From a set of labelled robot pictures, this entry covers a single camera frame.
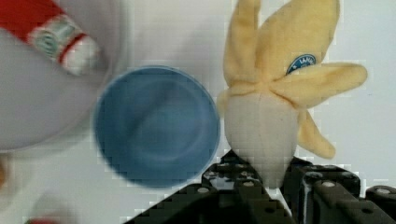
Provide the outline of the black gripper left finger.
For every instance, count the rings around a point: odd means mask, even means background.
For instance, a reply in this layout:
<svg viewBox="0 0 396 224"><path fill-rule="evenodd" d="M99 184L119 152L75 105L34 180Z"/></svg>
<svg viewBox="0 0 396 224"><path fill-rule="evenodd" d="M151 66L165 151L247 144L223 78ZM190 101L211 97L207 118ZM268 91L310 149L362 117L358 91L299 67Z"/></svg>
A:
<svg viewBox="0 0 396 224"><path fill-rule="evenodd" d="M233 200L270 200L262 179L253 167L233 151L203 172L201 197L214 200L225 196Z"/></svg>

